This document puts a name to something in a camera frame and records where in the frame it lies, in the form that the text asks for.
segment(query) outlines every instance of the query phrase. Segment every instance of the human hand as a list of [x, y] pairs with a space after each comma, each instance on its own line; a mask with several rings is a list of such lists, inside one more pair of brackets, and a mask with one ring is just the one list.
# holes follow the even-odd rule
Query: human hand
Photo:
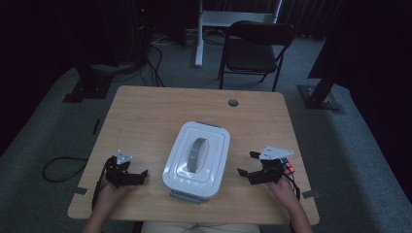
[[294, 195], [291, 182], [282, 176], [278, 183], [267, 183], [267, 186], [278, 201], [288, 210], [294, 232], [312, 233], [313, 230], [310, 226], [309, 219], [302, 205], [300, 205], [299, 200]]
[[126, 185], [116, 188], [106, 179], [106, 174], [102, 177], [100, 191], [91, 216], [83, 230], [84, 233], [102, 232], [104, 223], [118, 202], [131, 190], [136, 189], [137, 185]]
[[93, 212], [108, 217], [118, 202], [125, 197], [128, 192], [136, 189], [136, 187], [137, 185], [125, 185], [116, 188], [112, 183], [107, 181], [106, 175], [104, 175], [100, 183], [100, 191]]
[[286, 177], [282, 176], [278, 183], [267, 183], [266, 185], [286, 209], [292, 208], [299, 202], [294, 194], [291, 182]]

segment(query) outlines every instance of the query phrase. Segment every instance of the dark curtain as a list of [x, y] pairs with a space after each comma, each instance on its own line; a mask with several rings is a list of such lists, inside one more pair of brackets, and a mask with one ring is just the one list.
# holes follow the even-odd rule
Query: dark curtain
[[351, 91], [410, 200], [412, 42], [408, 35], [411, 31], [410, 1], [350, 0], [309, 75]]

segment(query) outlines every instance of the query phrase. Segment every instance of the person's leg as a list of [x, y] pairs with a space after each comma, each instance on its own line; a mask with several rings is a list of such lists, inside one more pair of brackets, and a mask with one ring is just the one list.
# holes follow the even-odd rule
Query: person's leg
[[173, 222], [173, 221], [145, 221], [142, 226], [142, 233], [183, 233], [189, 232], [196, 223]]
[[256, 224], [225, 224], [225, 223], [190, 223], [190, 222], [165, 222], [145, 221], [142, 233], [260, 233]]
[[196, 229], [202, 233], [260, 233], [256, 224], [199, 223]]

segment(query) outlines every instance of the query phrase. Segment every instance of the container lid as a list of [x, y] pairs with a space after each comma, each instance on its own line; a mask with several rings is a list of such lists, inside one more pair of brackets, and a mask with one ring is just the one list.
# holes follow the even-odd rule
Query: container lid
[[163, 172], [172, 190], [201, 198], [219, 191], [230, 135], [217, 125], [190, 121], [182, 126]]

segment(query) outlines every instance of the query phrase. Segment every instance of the chair leg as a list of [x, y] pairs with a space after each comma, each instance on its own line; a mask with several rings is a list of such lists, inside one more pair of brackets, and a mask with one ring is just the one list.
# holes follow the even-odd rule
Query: chair leg
[[219, 85], [219, 89], [223, 89], [223, 72], [221, 73], [220, 78], [221, 78], [221, 83]]
[[275, 91], [276, 85], [278, 84], [279, 75], [280, 75], [281, 69], [282, 69], [282, 64], [283, 64], [283, 55], [281, 56], [281, 59], [279, 61], [279, 65], [278, 65], [278, 70], [276, 71], [275, 82], [273, 83], [272, 92]]
[[223, 89], [224, 66], [225, 66], [224, 57], [222, 56], [221, 67], [219, 68], [219, 75], [218, 75], [218, 80], [221, 80], [221, 83], [219, 85], [219, 89]]

